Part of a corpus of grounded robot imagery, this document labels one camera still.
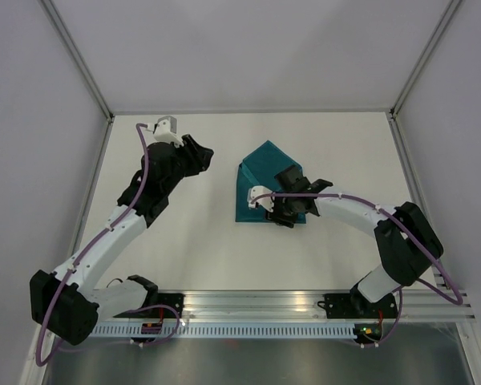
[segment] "towel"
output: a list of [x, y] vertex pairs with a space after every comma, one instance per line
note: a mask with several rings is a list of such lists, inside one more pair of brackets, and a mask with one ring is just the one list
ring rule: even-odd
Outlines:
[[[265, 219], [263, 207], [258, 209], [248, 207], [248, 191], [257, 185], [265, 186], [274, 192], [281, 191], [274, 177], [293, 164], [302, 171], [298, 162], [287, 156], [270, 140], [246, 156], [237, 170], [235, 222], [272, 223]], [[299, 214], [297, 223], [306, 223], [304, 213]]]

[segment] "robotic arm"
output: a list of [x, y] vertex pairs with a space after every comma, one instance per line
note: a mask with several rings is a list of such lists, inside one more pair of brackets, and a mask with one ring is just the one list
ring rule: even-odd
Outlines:
[[376, 205], [372, 209], [369, 202], [347, 195], [326, 180], [310, 184], [296, 166], [275, 177], [284, 193], [272, 195], [264, 186], [255, 186], [248, 196], [249, 207], [261, 205], [268, 221], [292, 228], [299, 213], [312, 213], [343, 221], [375, 238], [382, 263], [350, 291], [351, 303], [359, 314], [399, 287], [412, 285], [431, 266], [431, 261], [388, 214], [403, 223], [435, 259], [443, 254], [440, 240], [421, 209], [413, 203], [406, 202], [399, 207]]
[[111, 263], [168, 207], [169, 194], [178, 183], [187, 176], [206, 171], [210, 165], [213, 150], [201, 147], [190, 135], [179, 137], [175, 118], [161, 118], [155, 125], [154, 137], [156, 142], [148, 146], [146, 184], [133, 209], [114, 228], [111, 227], [139, 190], [139, 178], [145, 171], [144, 157], [141, 170], [119, 197], [117, 207], [104, 226], [108, 231], [94, 245], [86, 245], [91, 248], [85, 260], [74, 265], [82, 253], [79, 250], [52, 273], [39, 270], [30, 280], [32, 318], [41, 324], [63, 277], [68, 270], [72, 271], [48, 322], [49, 330], [72, 345], [81, 343], [97, 322], [157, 303], [157, 285], [137, 275], [119, 285], [95, 290]]

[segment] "teal cloth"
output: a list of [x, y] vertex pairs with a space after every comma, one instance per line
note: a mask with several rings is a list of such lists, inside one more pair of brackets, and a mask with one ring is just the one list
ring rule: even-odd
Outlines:
[[[272, 223], [265, 219], [265, 210], [262, 207], [248, 207], [248, 191], [257, 185], [265, 186], [274, 192], [281, 191], [274, 177], [293, 164], [302, 170], [298, 162], [269, 140], [246, 156], [237, 170], [235, 222]], [[297, 223], [306, 223], [305, 214], [299, 214]]]

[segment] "cable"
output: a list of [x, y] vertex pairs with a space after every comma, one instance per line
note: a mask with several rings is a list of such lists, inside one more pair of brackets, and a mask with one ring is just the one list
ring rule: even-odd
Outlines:
[[168, 305], [159, 304], [159, 305], [146, 306], [141, 309], [129, 310], [127, 311], [127, 313], [139, 313], [141, 311], [150, 310], [150, 309], [167, 309], [175, 315], [176, 324], [173, 327], [172, 332], [167, 337], [164, 337], [162, 339], [158, 339], [152, 342], [144, 342], [142, 345], [139, 343], [133, 342], [131, 339], [122, 339], [120, 341], [110, 341], [106, 343], [100, 343], [98, 345], [91, 346], [91, 347], [83, 347], [80, 349], [67, 349], [67, 348], [61, 347], [59, 350], [62, 351], [63, 353], [82, 353], [84, 351], [89, 351], [91, 349], [94, 349], [95, 347], [108, 347], [110, 345], [131, 345], [131, 344], [137, 345], [138, 347], [152, 347], [152, 346], [160, 345], [161, 343], [169, 341], [172, 338], [172, 336], [176, 334], [176, 332], [178, 331], [178, 328], [180, 327], [180, 315], [178, 314], [178, 311], [175, 310], [175, 308], [170, 307]]
[[271, 192], [269, 194], [261, 194], [258, 197], [255, 197], [251, 200], [251, 203], [254, 204], [259, 199], [266, 198], [266, 197], [280, 197], [280, 198], [337, 198], [337, 199], [347, 199], [348, 201], [355, 201], [361, 203], [365, 206], [368, 206], [374, 210], [379, 211], [385, 217], [390, 219], [396, 226], [399, 227], [401, 231], [403, 231], [409, 239], [414, 243], [415, 246], [430, 260], [430, 262], [439, 270], [443, 279], [446, 281], [446, 284], [452, 289], [456, 299], [449, 297], [448, 295], [442, 293], [440, 290], [434, 288], [431, 284], [423, 281], [422, 279], [418, 279], [423, 285], [426, 285], [430, 289], [432, 289], [436, 294], [440, 295], [442, 298], [445, 298], [447, 301], [455, 304], [455, 305], [462, 305], [463, 304], [463, 297], [459, 292], [456, 285], [453, 283], [451, 277], [447, 273], [447, 271], [440, 265], [440, 263], [433, 257], [433, 254], [430, 253], [426, 247], [415, 237], [415, 235], [403, 224], [399, 219], [394, 217], [392, 214], [388, 213], [385, 209], [376, 208], [376, 205], [366, 199], [356, 197], [354, 195], [346, 195], [346, 194], [327, 194], [327, 193], [310, 193], [310, 192], [303, 192], [303, 193], [286, 193], [286, 192]]
[[123, 279], [121, 279], [121, 278], [114, 278], [112, 281], [110, 281], [109, 283], [107, 283], [107, 286], [105, 286], [105, 289], [106, 289], [107, 287], [109, 287], [113, 281], [118, 281], [119, 283], [123, 283]]
[[[144, 173], [141, 178], [141, 183], [139, 186], [139, 189], [137, 190], [137, 193], [134, 196], [134, 199], [132, 199], [131, 203], [129, 206], [123, 211], [119, 217], [117, 217], [112, 223], [111, 223], [111, 229], [114, 229], [130, 212], [130, 210], [133, 209], [135, 204], [137, 203], [139, 197], [141, 196], [141, 193], [143, 192], [144, 186], [146, 185], [146, 180], [148, 178], [148, 146], [146, 145], [146, 140], [144, 140], [143, 132], [141, 131], [141, 128], [148, 128], [147, 124], [143, 123], [138, 123], [135, 125], [135, 129], [137, 130], [137, 134], [139, 135], [141, 144], [143, 146], [143, 152], [144, 152]], [[78, 266], [79, 263], [83, 260], [83, 258], [86, 256], [86, 254], [89, 252], [89, 250], [92, 249], [94, 245], [96, 245], [104, 236], [109, 232], [109, 228], [105, 228], [102, 231], [98, 233], [80, 252], [78, 257], [73, 261], [73, 267], [68, 268], [68, 271], [64, 275], [63, 279], [61, 280], [61, 283], [57, 287], [57, 290], [54, 293], [54, 296], [52, 297], [50, 301], [50, 305], [48, 305], [48, 308], [46, 309], [45, 317], [42, 321], [41, 325], [41, 330], [39, 331], [39, 336], [38, 336], [38, 341], [36, 344], [36, 351], [35, 351], [35, 363], [39, 367], [45, 366], [48, 361], [51, 360], [55, 352], [60, 348], [61, 344], [63, 343], [63, 340], [60, 339], [57, 341], [48, 354], [48, 356], [45, 359], [42, 359], [42, 345], [44, 343], [44, 338], [46, 334], [46, 330], [48, 329], [48, 322], [50, 320], [51, 314], [54, 311], [55, 303], [57, 303], [57, 300], [59, 299], [61, 293], [63, 292], [64, 286], [67, 284], [67, 282], [70, 279], [70, 276], [73, 274], [73, 268]]]

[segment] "teal fabric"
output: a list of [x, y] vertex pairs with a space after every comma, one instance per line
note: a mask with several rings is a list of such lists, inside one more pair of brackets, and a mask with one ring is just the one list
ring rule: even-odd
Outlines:
[[[298, 162], [269, 140], [246, 156], [237, 170], [235, 222], [272, 223], [265, 219], [265, 210], [262, 207], [248, 207], [248, 191], [256, 185], [265, 186], [274, 192], [281, 191], [274, 176], [293, 164], [302, 170]], [[297, 223], [306, 223], [305, 214], [299, 214]]]

